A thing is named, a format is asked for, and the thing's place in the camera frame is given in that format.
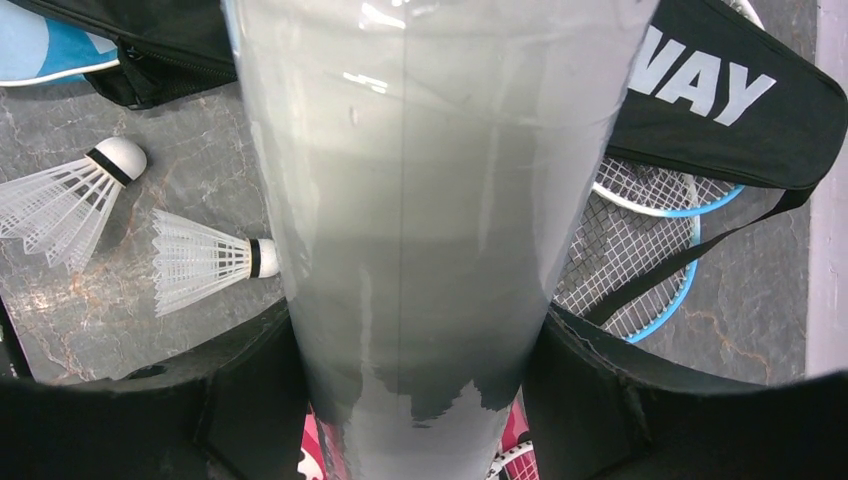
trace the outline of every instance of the black band on shuttlecock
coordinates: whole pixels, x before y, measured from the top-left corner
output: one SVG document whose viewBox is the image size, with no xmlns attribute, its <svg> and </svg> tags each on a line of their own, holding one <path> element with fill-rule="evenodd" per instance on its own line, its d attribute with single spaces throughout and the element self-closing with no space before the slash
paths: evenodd
<svg viewBox="0 0 848 480">
<path fill-rule="evenodd" d="M 103 155 L 103 152 L 101 152 L 100 150 L 92 148 L 88 153 L 85 154 L 85 156 L 94 160 L 94 163 L 103 167 L 103 170 L 106 170 L 109 175 L 115 177 L 115 180 L 120 182 L 121 185 L 126 187 L 127 185 L 129 185 L 130 182 L 132 182 L 132 178 L 130 178 L 129 175 L 124 173 L 124 171 L 121 170 L 121 167 L 112 163 L 112 160 L 109 160 L 109 157 Z"/>
<path fill-rule="evenodd" d="M 259 240 L 248 238 L 247 241 L 250 243 L 250 278 L 258 278 L 259 267 L 262 265 Z"/>
</svg>

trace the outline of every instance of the white shuttlecock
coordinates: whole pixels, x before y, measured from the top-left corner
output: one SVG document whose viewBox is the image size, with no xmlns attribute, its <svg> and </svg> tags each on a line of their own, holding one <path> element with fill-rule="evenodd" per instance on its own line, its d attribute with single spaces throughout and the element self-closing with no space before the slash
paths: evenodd
<svg viewBox="0 0 848 480">
<path fill-rule="evenodd" d="M 123 188 L 147 168 L 138 145 L 112 137 L 84 158 L 0 185 L 0 238 L 20 238 L 51 267 L 82 271 Z"/>
<path fill-rule="evenodd" d="M 246 278 L 280 273 L 272 240 L 240 239 L 161 210 L 153 214 L 157 317 Z"/>
</svg>

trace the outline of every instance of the plastic tube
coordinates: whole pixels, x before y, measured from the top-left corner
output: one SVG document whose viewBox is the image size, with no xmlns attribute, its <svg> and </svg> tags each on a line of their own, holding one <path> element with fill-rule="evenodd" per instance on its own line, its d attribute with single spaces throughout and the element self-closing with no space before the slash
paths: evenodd
<svg viewBox="0 0 848 480">
<path fill-rule="evenodd" d="M 485 477 L 656 3 L 225 2 L 331 478 Z"/>
</svg>

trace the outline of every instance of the marble floor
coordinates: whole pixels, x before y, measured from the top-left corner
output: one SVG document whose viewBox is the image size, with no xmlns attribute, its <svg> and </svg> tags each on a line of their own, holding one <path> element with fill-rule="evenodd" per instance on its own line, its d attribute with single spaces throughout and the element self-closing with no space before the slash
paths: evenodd
<svg viewBox="0 0 848 480">
<path fill-rule="evenodd" d="M 815 0 L 752 0 L 772 35 L 814 55 Z M 279 279 L 237 284 L 194 308 L 153 315 L 150 211 L 167 209 L 238 235 L 268 234 L 239 90 L 229 85 L 144 112 L 87 85 L 0 89 L 0 182 L 65 163 L 99 140 L 143 145 L 148 172 L 118 200 L 85 274 L 48 269 L 0 243 L 0 296 L 35 377 L 75 383 L 123 376 L 247 320 L 283 295 Z M 709 236 L 779 195 L 746 189 L 702 219 Z M 804 371 L 809 211 L 736 234 L 701 262 L 683 307 L 640 345 L 678 363 L 757 383 Z"/>
</svg>

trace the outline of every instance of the translucent plastic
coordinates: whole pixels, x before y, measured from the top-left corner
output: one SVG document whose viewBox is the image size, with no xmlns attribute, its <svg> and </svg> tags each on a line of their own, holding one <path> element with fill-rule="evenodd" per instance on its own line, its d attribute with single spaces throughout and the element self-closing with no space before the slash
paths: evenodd
<svg viewBox="0 0 848 480">
<path fill-rule="evenodd" d="M 122 186 L 84 158 L 0 185 L 0 238 L 21 238 L 24 252 L 53 267 L 82 271 Z"/>
<path fill-rule="evenodd" d="M 225 2 L 331 478 L 485 478 L 656 3 Z"/>
<path fill-rule="evenodd" d="M 157 317 L 250 278 L 247 240 L 161 210 L 153 214 L 153 228 L 158 233 L 153 245 L 159 251 L 153 260 Z"/>
</svg>

